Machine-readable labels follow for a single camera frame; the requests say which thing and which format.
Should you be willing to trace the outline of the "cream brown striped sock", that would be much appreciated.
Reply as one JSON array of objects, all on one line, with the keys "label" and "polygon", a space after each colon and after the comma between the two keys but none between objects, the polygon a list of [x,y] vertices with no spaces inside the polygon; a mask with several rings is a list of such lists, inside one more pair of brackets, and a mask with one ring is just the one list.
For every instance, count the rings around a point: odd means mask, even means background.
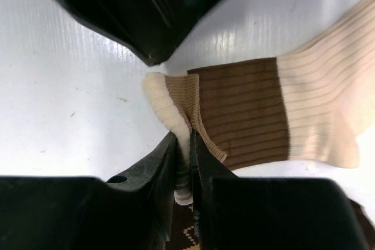
[{"label": "cream brown striped sock", "polygon": [[231,170],[298,159],[356,168],[356,138],[374,125],[374,0],[361,0],[288,54],[193,69],[185,76],[151,72],[142,87],[182,151],[178,204],[193,201],[193,132]]}]

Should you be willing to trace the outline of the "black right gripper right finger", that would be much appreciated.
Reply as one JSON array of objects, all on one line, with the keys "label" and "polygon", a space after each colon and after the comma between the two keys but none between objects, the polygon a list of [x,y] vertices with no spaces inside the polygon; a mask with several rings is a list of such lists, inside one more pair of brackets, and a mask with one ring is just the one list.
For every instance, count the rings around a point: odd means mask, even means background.
[{"label": "black right gripper right finger", "polygon": [[190,137],[201,249],[368,249],[349,199],[332,180],[238,177]]}]

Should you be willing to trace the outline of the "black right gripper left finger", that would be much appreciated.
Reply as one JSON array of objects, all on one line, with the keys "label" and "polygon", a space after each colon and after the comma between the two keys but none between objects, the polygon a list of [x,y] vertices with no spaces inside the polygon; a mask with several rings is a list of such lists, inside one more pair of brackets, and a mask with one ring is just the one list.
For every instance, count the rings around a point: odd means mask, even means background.
[{"label": "black right gripper left finger", "polygon": [[1,177],[2,249],[164,249],[171,236],[176,137],[102,181]]}]

